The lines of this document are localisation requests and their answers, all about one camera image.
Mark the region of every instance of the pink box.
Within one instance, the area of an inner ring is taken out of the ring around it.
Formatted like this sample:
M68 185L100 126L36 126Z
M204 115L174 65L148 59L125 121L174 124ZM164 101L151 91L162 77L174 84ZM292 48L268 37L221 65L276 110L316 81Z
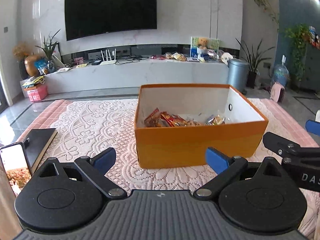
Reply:
M37 89L29 90L27 93L31 102L40 101L48 95L47 85L41 85Z

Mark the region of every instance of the phone screen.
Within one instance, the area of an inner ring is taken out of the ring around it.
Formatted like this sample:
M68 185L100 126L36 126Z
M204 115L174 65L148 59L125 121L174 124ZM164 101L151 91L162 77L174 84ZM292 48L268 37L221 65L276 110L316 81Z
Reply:
M0 149L0 157L5 173L16 196L31 179L31 173L20 144Z

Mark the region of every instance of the trash can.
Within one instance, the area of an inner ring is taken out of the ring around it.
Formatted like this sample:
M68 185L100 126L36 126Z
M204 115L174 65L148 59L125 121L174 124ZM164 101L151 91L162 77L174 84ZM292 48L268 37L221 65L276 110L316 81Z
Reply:
M228 60L228 80L227 84L233 86L240 92L243 92L247 82L249 63L240 59Z

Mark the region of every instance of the notebook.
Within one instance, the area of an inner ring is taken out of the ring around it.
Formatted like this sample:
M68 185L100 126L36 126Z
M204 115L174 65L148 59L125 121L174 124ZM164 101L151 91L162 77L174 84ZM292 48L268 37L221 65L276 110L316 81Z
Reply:
M26 136L26 139L29 138L29 143L25 147L25 156L31 167L31 174L35 173L41 158L57 133L55 128L31 129Z

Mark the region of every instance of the black television screen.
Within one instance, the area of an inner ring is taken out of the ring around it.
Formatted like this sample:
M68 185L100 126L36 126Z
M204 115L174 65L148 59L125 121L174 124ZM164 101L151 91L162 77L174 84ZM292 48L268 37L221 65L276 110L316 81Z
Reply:
M108 32L156 29L156 0L65 0L67 41Z

